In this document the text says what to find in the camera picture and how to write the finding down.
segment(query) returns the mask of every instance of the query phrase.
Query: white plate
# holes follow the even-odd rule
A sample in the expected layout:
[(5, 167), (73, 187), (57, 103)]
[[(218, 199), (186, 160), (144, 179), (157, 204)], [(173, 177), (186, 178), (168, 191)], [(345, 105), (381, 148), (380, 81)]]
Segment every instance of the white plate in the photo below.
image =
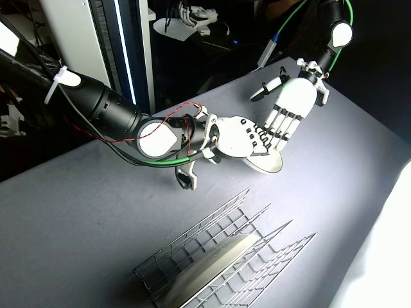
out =
[(243, 234), (219, 243), (186, 268), (175, 280), (163, 308), (183, 308), (207, 286), (223, 275), (260, 238)]

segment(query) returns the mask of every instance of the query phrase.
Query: white paper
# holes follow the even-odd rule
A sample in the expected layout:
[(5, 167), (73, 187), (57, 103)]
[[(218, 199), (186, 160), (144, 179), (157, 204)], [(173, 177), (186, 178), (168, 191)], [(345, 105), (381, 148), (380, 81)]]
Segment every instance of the white paper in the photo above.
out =
[(166, 37), (175, 38), (176, 40), (185, 41), (196, 32), (196, 29), (193, 27), (187, 26), (179, 18), (171, 18), (170, 24), (167, 27), (167, 32), (165, 32), (165, 23), (166, 19), (162, 18), (156, 21), (153, 25), (154, 30), (157, 33), (163, 34)]

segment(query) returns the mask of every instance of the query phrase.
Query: table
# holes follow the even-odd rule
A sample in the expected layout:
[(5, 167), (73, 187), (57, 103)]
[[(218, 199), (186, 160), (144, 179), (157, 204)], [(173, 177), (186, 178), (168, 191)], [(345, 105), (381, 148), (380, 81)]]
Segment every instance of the table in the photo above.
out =
[[(294, 63), (193, 100), (262, 122), (275, 94), (258, 103), (250, 94), (282, 65), (295, 76)], [(293, 219), (280, 241), (318, 232), (255, 308), (327, 307), (411, 157), (408, 144), (328, 87), (327, 105), (302, 122), (276, 175), (201, 161), (197, 190), (183, 191), (173, 170), (130, 166), (95, 141), (1, 183), (0, 307), (149, 307), (139, 304), (132, 268), (248, 186), (252, 206), (272, 203), (267, 224)]]

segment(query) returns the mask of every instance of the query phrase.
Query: wire basket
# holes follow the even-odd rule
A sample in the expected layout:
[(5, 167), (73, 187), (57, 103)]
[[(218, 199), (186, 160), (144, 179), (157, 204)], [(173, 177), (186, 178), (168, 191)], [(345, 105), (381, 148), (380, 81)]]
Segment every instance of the wire basket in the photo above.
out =
[(284, 247), (275, 249), (274, 238), (291, 221), (262, 236), (253, 222), (270, 205), (251, 218), (240, 208), (250, 188), (245, 189), (176, 240), (142, 262), (133, 272), (144, 283), (149, 301), (162, 307), (165, 295), (176, 277), (205, 252), (228, 237), (256, 234), (261, 239), (244, 253), (223, 275), (207, 286), (185, 307), (250, 307), (302, 249), (315, 237), (309, 235)]

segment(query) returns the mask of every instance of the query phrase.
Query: green cable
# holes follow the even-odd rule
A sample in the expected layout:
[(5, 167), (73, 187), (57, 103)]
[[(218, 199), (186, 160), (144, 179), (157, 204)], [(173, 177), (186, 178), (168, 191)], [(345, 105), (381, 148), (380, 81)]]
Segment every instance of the green cable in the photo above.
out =
[(283, 25), (281, 26), (280, 30), (277, 31), (277, 34), (280, 34), (280, 32), (284, 29), (286, 24), (290, 21), (290, 19), (295, 15), (295, 13), (298, 12), (298, 10), (307, 2), (307, 0), (304, 0), (303, 2), (300, 3), (300, 5), (295, 8), (295, 10), (288, 16), (288, 18), (284, 21)]
[[(347, 4), (348, 10), (349, 10), (349, 25), (353, 26), (353, 21), (354, 21), (354, 11), (353, 11), (353, 7), (351, 6), (351, 2), (349, 2), (349, 0), (345, 0), (345, 3)], [(331, 70), (333, 69), (335, 62), (337, 62), (338, 57), (340, 56), (341, 53), (340, 49), (337, 53), (337, 55), (335, 56), (333, 63), (331, 64), (331, 66), (329, 67), (328, 72), (331, 72)]]
[(143, 162), (146, 162), (147, 164), (152, 164), (152, 165), (167, 166), (167, 165), (172, 165), (172, 164), (180, 164), (182, 162), (190, 162), (190, 158), (189, 157), (183, 157), (183, 158), (179, 158), (179, 159), (165, 160), (165, 161), (144, 160)]

